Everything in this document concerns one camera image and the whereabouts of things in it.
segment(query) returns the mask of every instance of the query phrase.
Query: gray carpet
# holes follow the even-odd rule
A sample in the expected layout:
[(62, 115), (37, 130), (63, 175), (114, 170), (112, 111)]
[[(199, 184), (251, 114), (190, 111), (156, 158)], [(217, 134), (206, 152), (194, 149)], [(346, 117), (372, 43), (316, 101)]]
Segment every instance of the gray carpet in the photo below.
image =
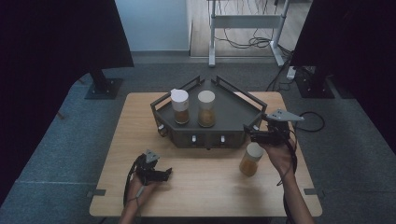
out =
[[(99, 223), (89, 208), (123, 103), (129, 92), (170, 91), (196, 76), (225, 77), (246, 91), (264, 91), (278, 72), (273, 63), (137, 63), (104, 71), (123, 78), (115, 100), (85, 100), (92, 80), (76, 82), (0, 209), (0, 223)], [(281, 80), (285, 81), (285, 72)], [(315, 111), (318, 133), (297, 135), (323, 214), (317, 223), (396, 223), (395, 155), (354, 99), (303, 99), (296, 85), (282, 91), (288, 110)], [(301, 127), (320, 120), (306, 116)], [(116, 217), (104, 223), (117, 223)], [(142, 223), (266, 223), (258, 219), (143, 219)], [(274, 217), (271, 223), (284, 223)]]

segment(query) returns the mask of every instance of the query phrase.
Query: human arm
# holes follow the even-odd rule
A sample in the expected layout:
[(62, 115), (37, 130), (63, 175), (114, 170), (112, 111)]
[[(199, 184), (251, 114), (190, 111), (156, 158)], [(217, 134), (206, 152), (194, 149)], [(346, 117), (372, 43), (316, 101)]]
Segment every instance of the human arm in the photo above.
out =
[[(127, 201), (125, 207), (122, 210), (119, 223), (120, 224), (133, 223), (134, 218), (136, 217), (136, 214), (139, 210), (139, 207), (147, 201), (152, 191), (154, 191), (154, 189), (160, 184), (161, 182), (151, 182), (148, 183), (147, 186), (143, 186), (140, 179), (137, 177), (137, 175), (134, 174), (128, 188)], [(136, 198), (136, 195), (139, 191), (141, 191), (141, 193)]]
[[(294, 146), (294, 142), (292, 140), (290, 140), (290, 144)], [(260, 144), (260, 146), (267, 151), (271, 163), (275, 166), (282, 178), (286, 202), (288, 203), (293, 220), (297, 224), (315, 223), (298, 188), (297, 181), (292, 170), (291, 155), (288, 147), (285, 144), (276, 147), (267, 144)]]

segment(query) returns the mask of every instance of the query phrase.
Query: white lid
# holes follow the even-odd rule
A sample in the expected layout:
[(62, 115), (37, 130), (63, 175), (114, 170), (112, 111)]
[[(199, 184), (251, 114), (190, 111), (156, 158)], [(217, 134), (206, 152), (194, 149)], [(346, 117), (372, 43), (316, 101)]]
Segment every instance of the white lid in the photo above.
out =
[(189, 108), (189, 93), (183, 90), (171, 90), (172, 107), (176, 111), (184, 111)]
[(249, 143), (247, 145), (247, 154), (258, 161), (264, 154), (264, 148), (260, 147), (256, 142)]
[(198, 99), (202, 103), (211, 103), (215, 100), (215, 93), (213, 91), (201, 91), (198, 94)]

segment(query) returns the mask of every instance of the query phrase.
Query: amber jar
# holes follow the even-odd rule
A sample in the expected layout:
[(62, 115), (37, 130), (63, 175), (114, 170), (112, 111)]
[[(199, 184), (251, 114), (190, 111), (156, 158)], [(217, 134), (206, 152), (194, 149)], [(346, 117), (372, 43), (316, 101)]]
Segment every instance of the amber jar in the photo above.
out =
[(245, 155), (239, 164), (239, 170), (247, 176), (255, 175), (263, 154), (264, 148), (260, 147), (258, 143), (248, 144)]
[(175, 122), (184, 124), (189, 122), (189, 94), (183, 90), (171, 90), (172, 108), (175, 114)]
[(216, 123), (216, 114), (214, 110), (215, 98), (216, 96), (213, 91), (201, 91), (198, 94), (198, 123), (204, 128), (212, 127)]

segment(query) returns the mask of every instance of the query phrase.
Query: wooden table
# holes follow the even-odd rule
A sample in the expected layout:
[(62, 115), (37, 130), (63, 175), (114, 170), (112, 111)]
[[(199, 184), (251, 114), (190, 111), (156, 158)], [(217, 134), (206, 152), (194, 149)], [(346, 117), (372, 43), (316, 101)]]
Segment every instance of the wooden table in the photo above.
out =
[[(267, 113), (285, 109), (278, 92), (251, 92), (268, 104)], [(130, 93), (122, 109), (117, 129), (106, 157), (90, 213), (95, 217), (118, 217), (126, 176), (134, 160), (151, 149), (160, 155), (155, 167), (172, 167), (168, 182), (163, 182), (142, 207), (143, 217), (284, 217), (283, 188), (277, 187), (279, 174), (263, 156), (258, 172), (246, 177), (239, 171), (247, 142), (241, 148), (177, 148), (169, 137), (161, 137), (149, 106), (164, 92)], [(322, 209), (317, 195), (305, 195), (313, 189), (300, 147), (296, 178), (300, 191), (314, 217)]]

